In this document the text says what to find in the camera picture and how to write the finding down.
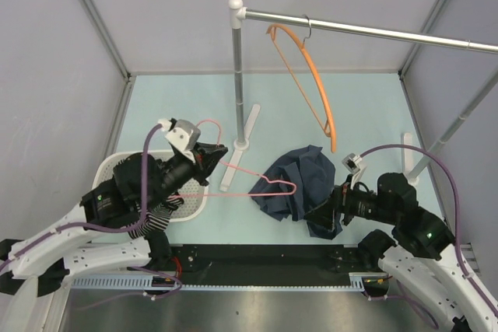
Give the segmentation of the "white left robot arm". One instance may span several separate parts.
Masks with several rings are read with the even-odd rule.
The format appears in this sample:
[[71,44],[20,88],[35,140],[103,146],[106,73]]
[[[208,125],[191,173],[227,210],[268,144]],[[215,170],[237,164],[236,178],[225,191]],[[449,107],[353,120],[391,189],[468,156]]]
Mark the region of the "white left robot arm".
[[112,177],[82,197],[59,221],[29,239],[1,241],[1,292],[12,297],[3,331],[25,331],[37,298],[80,274],[138,266],[161,270],[172,260],[164,229],[147,225],[159,208],[176,210],[177,193],[208,178],[227,152],[224,145],[196,143],[167,159],[132,153]]

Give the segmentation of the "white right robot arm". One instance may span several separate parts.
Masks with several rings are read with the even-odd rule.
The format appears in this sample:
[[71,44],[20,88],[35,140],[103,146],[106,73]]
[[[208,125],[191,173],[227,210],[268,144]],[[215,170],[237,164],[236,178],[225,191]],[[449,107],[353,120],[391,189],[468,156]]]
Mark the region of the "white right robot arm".
[[405,300],[434,330],[495,331],[497,301],[467,268],[455,235],[443,220],[419,205],[416,189],[401,173],[385,173],[376,190],[361,182],[334,187],[329,197],[305,214],[330,229],[352,218],[392,225],[391,234],[376,229],[359,243],[359,262],[397,282]]

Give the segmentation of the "black white striped tank top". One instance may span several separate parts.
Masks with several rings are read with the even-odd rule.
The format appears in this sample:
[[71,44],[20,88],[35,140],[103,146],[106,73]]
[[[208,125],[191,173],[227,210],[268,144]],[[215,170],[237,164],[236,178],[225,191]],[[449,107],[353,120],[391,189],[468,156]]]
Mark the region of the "black white striped tank top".
[[184,199],[181,197],[169,197],[165,201],[158,204],[155,208],[151,208],[146,213],[145,221],[128,235],[132,239],[147,236],[152,231],[164,231],[170,223],[172,214],[184,205]]

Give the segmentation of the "navy blue t-shirt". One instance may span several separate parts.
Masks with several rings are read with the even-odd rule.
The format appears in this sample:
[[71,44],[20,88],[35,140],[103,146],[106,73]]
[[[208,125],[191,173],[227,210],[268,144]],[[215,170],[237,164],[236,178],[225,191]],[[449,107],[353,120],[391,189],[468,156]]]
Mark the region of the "navy blue t-shirt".
[[308,145],[277,158],[250,189],[251,199],[275,220],[303,221],[325,202],[335,186],[335,165],[322,148]]

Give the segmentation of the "orange plastic hanger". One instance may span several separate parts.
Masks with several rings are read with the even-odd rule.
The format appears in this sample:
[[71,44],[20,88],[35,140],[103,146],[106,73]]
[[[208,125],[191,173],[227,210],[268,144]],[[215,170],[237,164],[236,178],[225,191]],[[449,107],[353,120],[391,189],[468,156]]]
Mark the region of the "orange plastic hanger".
[[[291,64],[287,60],[286,56],[284,55],[281,47],[278,44],[277,41],[277,36],[278,32],[282,31],[289,39],[291,39],[292,42],[294,42],[297,50],[299,51],[300,55],[302,56],[303,60],[305,61],[305,64],[314,80],[315,87],[317,89],[321,105],[323,107],[323,112],[324,112],[324,118],[320,117],[320,114],[317,111],[317,108],[312,104],[310,97],[307,95],[304,87],[301,85],[299,79],[297,78],[296,73],[294,72],[293,68],[291,67]],[[330,141],[330,151],[332,153],[337,152],[337,130],[335,127],[335,119],[332,113],[331,109],[331,104],[329,103],[328,99],[328,94],[326,93],[326,89],[324,87],[324,83],[322,81],[320,72],[318,71],[312,57],[310,56],[308,50],[306,49],[306,42],[305,40],[307,39],[306,37],[303,38],[302,40],[299,39],[299,37],[288,27],[285,26],[281,23],[272,23],[268,26],[266,30],[266,34],[269,35],[270,40],[275,47],[278,55],[280,56],[283,64],[285,65],[287,72],[290,74],[292,77],[293,81],[296,84],[296,87],[300,91],[301,96],[304,98],[306,104],[308,105],[311,113],[313,114],[315,120],[317,121],[322,133],[326,138],[329,139]]]

